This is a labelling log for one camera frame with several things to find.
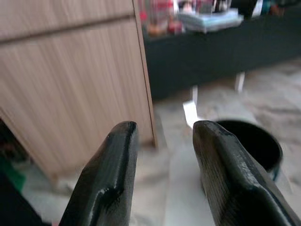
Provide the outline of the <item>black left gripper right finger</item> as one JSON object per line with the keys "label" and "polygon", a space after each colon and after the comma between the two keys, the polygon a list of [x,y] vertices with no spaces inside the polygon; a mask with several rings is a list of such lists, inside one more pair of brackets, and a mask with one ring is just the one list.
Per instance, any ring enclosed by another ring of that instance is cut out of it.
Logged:
{"label": "black left gripper right finger", "polygon": [[201,183],[217,226],[299,226],[266,170],[239,139],[213,121],[193,125]]}

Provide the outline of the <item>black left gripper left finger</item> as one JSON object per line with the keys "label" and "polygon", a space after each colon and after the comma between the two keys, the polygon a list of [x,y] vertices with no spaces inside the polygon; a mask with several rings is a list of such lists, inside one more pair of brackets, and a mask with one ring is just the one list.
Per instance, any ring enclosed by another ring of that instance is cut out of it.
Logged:
{"label": "black left gripper left finger", "polygon": [[138,126],[118,123],[85,165],[61,226],[127,226],[134,190]]}

